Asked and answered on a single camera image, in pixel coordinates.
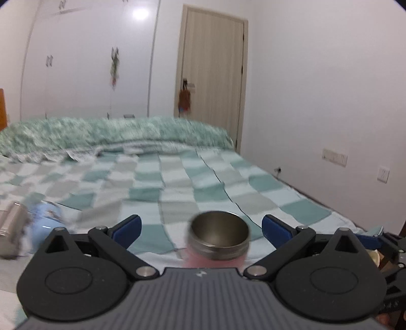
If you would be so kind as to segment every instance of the door frame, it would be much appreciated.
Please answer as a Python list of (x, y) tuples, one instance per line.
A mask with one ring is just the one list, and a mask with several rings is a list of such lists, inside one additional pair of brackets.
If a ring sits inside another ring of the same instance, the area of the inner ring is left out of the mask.
[(242, 124), (244, 120), (244, 108), (245, 108), (245, 90), (247, 84), (247, 62), (248, 62), (248, 20), (231, 16), (228, 14), (219, 13), (216, 11), (207, 10), (200, 7), (190, 6), (188, 4), (183, 5), (183, 12), (182, 12), (182, 23), (180, 28), (180, 36), (179, 36), (179, 50), (178, 50), (178, 60), (177, 60), (177, 68), (176, 68), (176, 85), (175, 85), (175, 98), (174, 98), (174, 109), (173, 115), (174, 117), (178, 117), (178, 97), (179, 97), (179, 90), (182, 85), (182, 64), (184, 59), (184, 51), (185, 51), (185, 38), (186, 38), (186, 24), (189, 11), (195, 11), (198, 13), (206, 13), (210, 15), (220, 16), (222, 18), (227, 18), (229, 20), (234, 20), (240, 22), (244, 25), (244, 41), (243, 41), (243, 53), (242, 53), (242, 77), (241, 77), (241, 91), (240, 91), (240, 109), (238, 115), (238, 128), (237, 128), (237, 142), (234, 146), (236, 151), (240, 153), (241, 148), (241, 136), (242, 136)]

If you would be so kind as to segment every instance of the wooden headboard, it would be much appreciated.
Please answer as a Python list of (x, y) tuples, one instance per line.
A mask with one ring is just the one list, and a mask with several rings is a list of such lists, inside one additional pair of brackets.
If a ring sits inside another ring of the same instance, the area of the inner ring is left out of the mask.
[(0, 88), (0, 130), (7, 127), (6, 101), (4, 99), (4, 90)]

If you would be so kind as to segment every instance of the electrical outlet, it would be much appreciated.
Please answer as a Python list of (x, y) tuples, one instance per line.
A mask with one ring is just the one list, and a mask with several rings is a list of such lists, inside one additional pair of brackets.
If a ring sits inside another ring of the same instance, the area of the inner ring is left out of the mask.
[(389, 168), (381, 166), (378, 170), (378, 180), (383, 183), (388, 182)]
[(326, 161), (330, 161), (334, 164), (338, 164), (338, 165), (341, 165), (344, 167), (347, 166), (347, 160), (348, 160), (347, 155), (338, 154), (329, 149), (323, 149), (322, 158), (325, 159)]

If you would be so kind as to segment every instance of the gray ribbed panel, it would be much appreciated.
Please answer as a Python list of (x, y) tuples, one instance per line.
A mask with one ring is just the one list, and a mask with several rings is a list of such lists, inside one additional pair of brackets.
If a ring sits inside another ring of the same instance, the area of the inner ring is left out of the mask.
[(383, 330), (373, 319), (350, 325), (313, 322), (286, 309), (264, 282), (234, 269), (169, 268), (141, 281), (114, 310), (79, 323), (30, 318), (19, 330)]

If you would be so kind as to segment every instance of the white wardrobe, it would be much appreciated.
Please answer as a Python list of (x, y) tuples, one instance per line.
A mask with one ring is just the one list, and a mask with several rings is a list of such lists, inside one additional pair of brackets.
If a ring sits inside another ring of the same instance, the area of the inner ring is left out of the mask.
[(146, 117), (157, 10), (158, 0), (44, 0), (24, 66), (22, 120)]

